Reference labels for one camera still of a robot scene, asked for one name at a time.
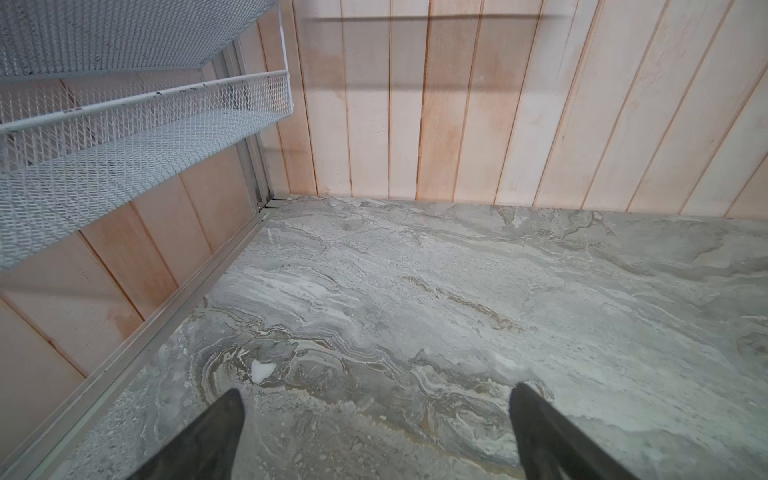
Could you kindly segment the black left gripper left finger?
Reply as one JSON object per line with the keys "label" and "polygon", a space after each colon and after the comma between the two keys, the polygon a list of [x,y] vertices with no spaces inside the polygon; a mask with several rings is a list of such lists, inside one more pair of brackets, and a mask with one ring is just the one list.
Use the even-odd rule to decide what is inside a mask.
{"label": "black left gripper left finger", "polygon": [[244,421],[242,396],[232,388],[128,479],[231,479]]}

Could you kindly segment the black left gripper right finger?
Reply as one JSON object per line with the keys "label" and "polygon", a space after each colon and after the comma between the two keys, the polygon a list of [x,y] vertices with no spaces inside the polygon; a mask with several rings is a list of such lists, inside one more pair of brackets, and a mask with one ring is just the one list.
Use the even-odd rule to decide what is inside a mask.
{"label": "black left gripper right finger", "polygon": [[525,383],[511,391],[509,417],[528,479],[635,477]]}

